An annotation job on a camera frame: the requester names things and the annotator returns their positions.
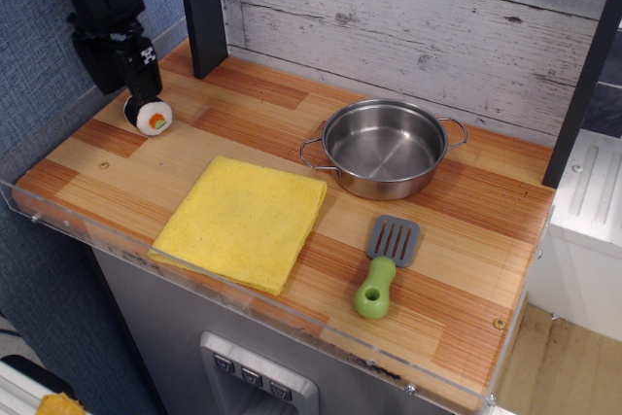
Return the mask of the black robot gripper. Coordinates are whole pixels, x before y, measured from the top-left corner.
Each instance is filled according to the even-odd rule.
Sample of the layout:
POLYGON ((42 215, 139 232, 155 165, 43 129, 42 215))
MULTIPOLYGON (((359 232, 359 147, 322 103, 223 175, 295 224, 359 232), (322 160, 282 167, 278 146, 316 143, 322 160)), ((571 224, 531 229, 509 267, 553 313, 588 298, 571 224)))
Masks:
POLYGON ((138 20, 143 0, 71 0, 68 17, 78 57, 104 94, 125 85, 138 104, 162 91, 156 50, 138 20))

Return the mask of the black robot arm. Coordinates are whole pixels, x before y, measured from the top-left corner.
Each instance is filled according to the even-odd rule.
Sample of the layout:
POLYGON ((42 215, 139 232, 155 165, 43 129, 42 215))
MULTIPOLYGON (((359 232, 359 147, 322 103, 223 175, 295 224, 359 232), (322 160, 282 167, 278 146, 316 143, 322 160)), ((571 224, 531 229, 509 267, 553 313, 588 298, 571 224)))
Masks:
POLYGON ((139 16, 144 0, 70 0, 72 42, 96 86, 105 94, 123 87, 139 104, 162 90, 155 48, 139 16))

